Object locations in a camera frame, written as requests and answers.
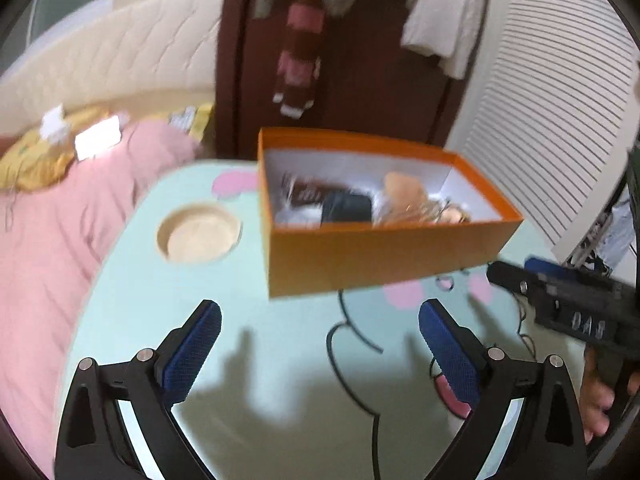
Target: tufted headboard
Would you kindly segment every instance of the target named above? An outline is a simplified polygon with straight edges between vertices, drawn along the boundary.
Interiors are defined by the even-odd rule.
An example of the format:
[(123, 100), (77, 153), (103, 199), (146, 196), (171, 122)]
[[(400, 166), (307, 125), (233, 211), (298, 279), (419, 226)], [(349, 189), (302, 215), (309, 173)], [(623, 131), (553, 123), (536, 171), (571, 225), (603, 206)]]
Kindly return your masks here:
[(0, 134), (62, 103), (132, 115), (212, 101), (222, 0), (143, 0), (74, 28), (0, 78)]

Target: dark brown door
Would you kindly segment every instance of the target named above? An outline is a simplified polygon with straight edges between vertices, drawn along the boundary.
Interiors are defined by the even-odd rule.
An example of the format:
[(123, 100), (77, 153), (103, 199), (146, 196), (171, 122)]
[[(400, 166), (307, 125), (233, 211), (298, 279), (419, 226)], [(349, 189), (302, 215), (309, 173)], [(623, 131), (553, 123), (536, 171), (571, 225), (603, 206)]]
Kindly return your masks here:
[[(276, 4), (268, 18), (254, 20), (254, 1), (225, 0), (218, 48), (218, 156), (255, 158), (264, 126), (444, 143), (462, 92), (455, 91), (436, 57), (400, 48), (406, 0), (356, 0), (343, 18), (328, 20), (315, 103), (299, 120), (283, 117), (272, 102), (287, 5)], [(440, 124), (442, 119), (449, 124)]]

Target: finger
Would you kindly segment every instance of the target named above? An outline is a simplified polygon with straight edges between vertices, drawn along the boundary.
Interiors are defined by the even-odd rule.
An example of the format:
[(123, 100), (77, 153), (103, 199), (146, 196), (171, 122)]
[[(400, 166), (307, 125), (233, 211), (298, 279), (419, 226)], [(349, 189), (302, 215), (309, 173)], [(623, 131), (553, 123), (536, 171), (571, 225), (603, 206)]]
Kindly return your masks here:
[(635, 395), (640, 390), (640, 372), (634, 373), (629, 379), (629, 395)]
[(584, 348), (584, 374), (592, 374), (598, 368), (598, 360), (596, 357), (596, 349), (587, 346)]
[(580, 392), (582, 404), (596, 406), (603, 410), (611, 408), (615, 398), (613, 390), (596, 379), (589, 381), (588, 386)]
[(603, 436), (609, 429), (609, 419), (597, 408), (588, 407), (582, 411), (582, 425), (596, 436)]

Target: striped scarf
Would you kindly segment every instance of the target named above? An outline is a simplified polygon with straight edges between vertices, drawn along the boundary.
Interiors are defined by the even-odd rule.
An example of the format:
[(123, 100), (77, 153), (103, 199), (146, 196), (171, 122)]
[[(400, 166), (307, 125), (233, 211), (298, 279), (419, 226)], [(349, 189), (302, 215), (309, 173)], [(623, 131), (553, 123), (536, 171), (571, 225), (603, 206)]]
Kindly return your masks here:
[(322, 0), (296, 0), (289, 7), (273, 95), (286, 117), (299, 119), (314, 104), (323, 29)]

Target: table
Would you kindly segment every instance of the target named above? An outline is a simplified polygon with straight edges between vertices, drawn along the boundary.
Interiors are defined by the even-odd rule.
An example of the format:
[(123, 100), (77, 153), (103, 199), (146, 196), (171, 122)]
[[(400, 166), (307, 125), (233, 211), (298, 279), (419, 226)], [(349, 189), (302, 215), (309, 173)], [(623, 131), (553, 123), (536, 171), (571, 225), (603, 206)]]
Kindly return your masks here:
[[(164, 177), (142, 201), (79, 321), (60, 411), (81, 358), (108, 364), (156, 348), (206, 298), (222, 308), (222, 333), (174, 415), (218, 480), (422, 480), (461, 423), (444, 408), (430, 379), (431, 353), (418, 331), (418, 307), (438, 298), (486, 345), (526, 358), (513, 297), (490, 286), (478, 267), (453, 273), (449, 292), (436, 278), (348, 290), (344, 310), (335, 293), (270, 301), (257, 194), (246, 184), (254, 171), (251, 163), (196, 163)], [(239, 194), (212, 195), (213, 181), (228, 184), (238, 174), (244, 182)], [(166, 261), (156, 247), (162, 219), (188, 203), (212, 200), (241, 219), (238, 246), (207, 264)], [(501, 256), (522, 263), (530, 254), (552, 258), (524, 222)], [(524, 325), (538, 358), (561, 355), (578, 385), (583, 346), (534, 326), (532, 318), (529, 312)], [(513, 402), (512, 415), (519, 405)], [(129, 403), (121, 406), (146, 474), (161, 479)], [(508, 416), (479, 478), (495, 472), (514, 421)]]

